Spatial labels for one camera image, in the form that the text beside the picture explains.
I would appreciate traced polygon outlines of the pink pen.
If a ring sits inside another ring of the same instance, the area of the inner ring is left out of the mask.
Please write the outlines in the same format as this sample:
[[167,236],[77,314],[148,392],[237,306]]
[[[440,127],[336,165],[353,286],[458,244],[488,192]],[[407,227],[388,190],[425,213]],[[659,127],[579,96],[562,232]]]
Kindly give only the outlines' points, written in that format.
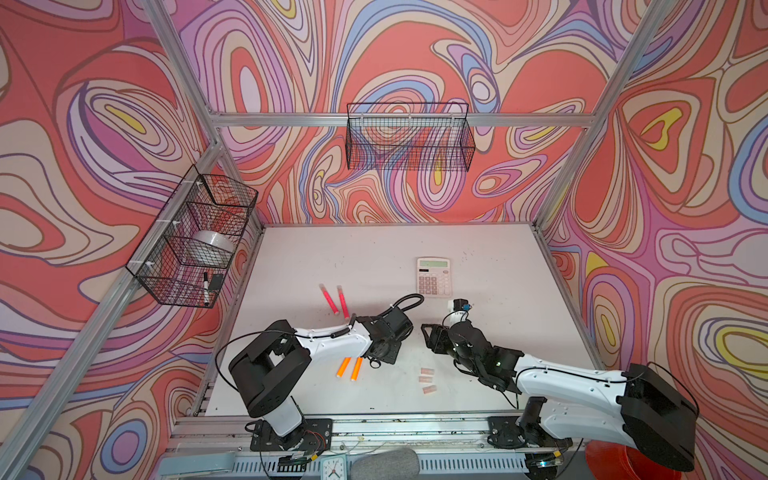
[[342,311],[342,314],[343,314],[343,318],[345,320],[349,320],[350,319],[350,313],[349,313],[349,309],[348,309],[348,306],[347,306],[347,303],[346,303],[346,300],[345,300],[345,296],[344,296],[344,294],[341,294],[340,292],[338,292],[338,296],[339,296],[339,301],[340,301],[340,305],[341,305],[341,311]]
[[323,293],[323,296],[324,296],[328,306],[330,307],[331,311],[333,312],[333,314],[334,315],[338,315],[339,314],[339,309],[338,309],[335,301],[333,300],[333,298],[329,294],[329,292],[327,290],[323,290],[322,293]]

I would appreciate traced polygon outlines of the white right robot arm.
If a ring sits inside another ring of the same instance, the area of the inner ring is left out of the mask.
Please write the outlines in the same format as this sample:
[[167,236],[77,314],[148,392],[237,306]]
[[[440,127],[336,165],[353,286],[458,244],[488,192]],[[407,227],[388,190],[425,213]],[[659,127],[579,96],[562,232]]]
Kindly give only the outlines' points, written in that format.
[[649,366],[595,370],[557,364],[496,346],[470,321],[421,328],[426,347],[494,391],[523,395],[518,417],[492,417],[498,449],[553,447],[574,438],[631,447],[679,472],[695,463],[699,409]]

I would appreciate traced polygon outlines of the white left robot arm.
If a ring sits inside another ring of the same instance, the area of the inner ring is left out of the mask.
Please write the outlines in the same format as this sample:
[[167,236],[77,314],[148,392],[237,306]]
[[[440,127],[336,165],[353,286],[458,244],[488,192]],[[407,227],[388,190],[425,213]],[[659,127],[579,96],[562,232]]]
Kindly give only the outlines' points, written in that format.
[[305,430],[304,415],[291,394],[313,362],[363,358],[376,366],[393,365],[412,332],[413,323],[395,306],[321,329],[294,328],[279,320],[257,333],[228,370],[248,415],[286,440]]

